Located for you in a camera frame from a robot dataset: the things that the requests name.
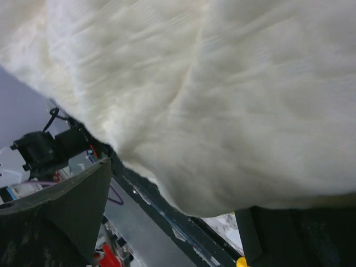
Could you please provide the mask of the cream yellow-edged pillow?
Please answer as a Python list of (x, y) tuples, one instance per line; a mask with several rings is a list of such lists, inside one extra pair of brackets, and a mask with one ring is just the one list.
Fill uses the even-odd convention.
[(2, 1), (1, 66), (186, 215), (355, 206), (354, 1)]

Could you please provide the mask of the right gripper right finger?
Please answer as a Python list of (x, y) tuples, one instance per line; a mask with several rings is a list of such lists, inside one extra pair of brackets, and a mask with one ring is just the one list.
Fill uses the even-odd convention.
[(355, 195), (307, 210), (236, 210), (248, 266), (355, 266)]

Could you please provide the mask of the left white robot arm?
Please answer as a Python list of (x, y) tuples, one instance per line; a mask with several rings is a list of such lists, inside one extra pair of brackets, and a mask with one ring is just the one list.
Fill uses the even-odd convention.
[[(58, 107), (50, 109), (51, 118), (42, 131), (27, 133), (10, 146), (24, 158), (22, 167), (29, 171), (30, 178), (53, 174), (83, 152), (92, 151), (96, 159), (112, 154), (109, 146), (92, 137), (82, 123), (71, 116), (60, 116), (59, 111)], [(56, 119), (69, 123), (70, 128), (52, 136), (48, 128)]]

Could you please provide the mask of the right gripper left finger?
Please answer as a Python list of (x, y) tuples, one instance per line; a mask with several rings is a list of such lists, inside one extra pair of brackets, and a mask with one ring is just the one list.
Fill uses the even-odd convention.
[(112, 178), (111, 161), (1, 205), (1, 266), (87, 266)]

